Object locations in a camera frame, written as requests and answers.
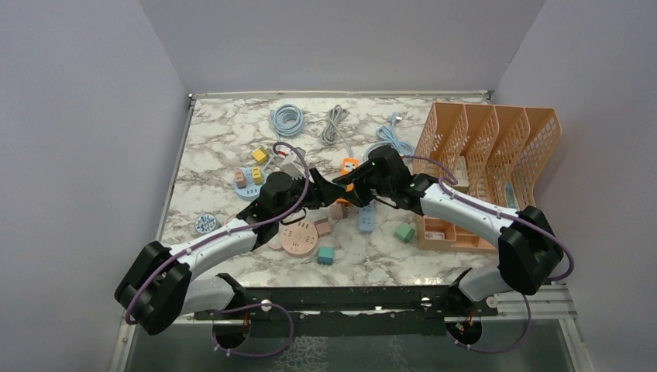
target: teal cube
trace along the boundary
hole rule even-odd
[[[399,225],[399,227],[397,227],[397,231],[394,232],[394,235],[404,243],[410,242],[414,234],[415,234],[415,229],[413,229],[406,223],[402,223],[401,225]]]
[[[317,262],[322,265],[333,264],[333,248],[330,246],[320,246],[317,252]]]

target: round coaster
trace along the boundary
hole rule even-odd
[[[194,227],[200,234],[207,234],[217,227],[217,218],[207,213],[200,215],[196,218]]]
[[[276,234],[267,242],[267,246],[272,250],[283,250],[283,244],[280,243],[280,234]]]
[[[306,257],[317,246],[317,229],[306,221],[289,225],[280,234],[283,249],[292,257]]]

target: pink round block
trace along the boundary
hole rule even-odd
[[[317,229],[307,221],[290,225],[280,234],[283,249],[292,257],[309,256],[317,246]]]

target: white wall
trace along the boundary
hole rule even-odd
[[[0,370],[106,370],[186,91],[136,0],[0,2]]]
[[[547,0],[494,101],[555,106],[537,203],[573,248],[568,280],[598,370],[654,370],[657,2]]]
[[[194,93],[493,89],[543,0],[141,0]]]

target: light blue cable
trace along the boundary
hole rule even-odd
[[[401,156],[413,155],[415,153],[415,147],[413,147],[413,145],[408,142],[400,141],[394,134],[394,125],[397,124],[398,120],[398,114],[393,112],[392,118],[390,119],[390,125],[377,128],[376,135],[380,142],[373,144],[365,150],[363,161],[369,160],[370,151],[383,145],[391,145]]]
[[[304,113],[300,108],[289,103],[271,112],[271,122],[279,142],[281,136],[288,138],[298,136],[306,126]]]

